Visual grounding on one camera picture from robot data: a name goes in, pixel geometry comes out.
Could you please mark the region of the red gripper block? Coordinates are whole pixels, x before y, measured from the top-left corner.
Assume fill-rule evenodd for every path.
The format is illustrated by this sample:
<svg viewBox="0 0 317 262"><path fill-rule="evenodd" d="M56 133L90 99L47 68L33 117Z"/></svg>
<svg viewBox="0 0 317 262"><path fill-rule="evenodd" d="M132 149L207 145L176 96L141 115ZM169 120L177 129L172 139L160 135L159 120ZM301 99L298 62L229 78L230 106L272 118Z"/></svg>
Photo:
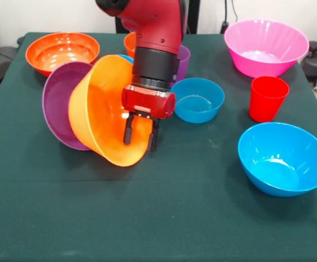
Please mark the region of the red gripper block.
<svg viewBox="0 0 317 262"><path fill-rule="evenodd" d="M147 151L156 150L157 137L159 133L159 119L170 118L174 112L176 96L172 92L162 92L148 88L127 85L122 90L122 105L125 110L130 111L125 124L123 142L129 145L132 139L132 122L134 113L143 112L150 115L152 119L152 131L149 136Z"/></svg>

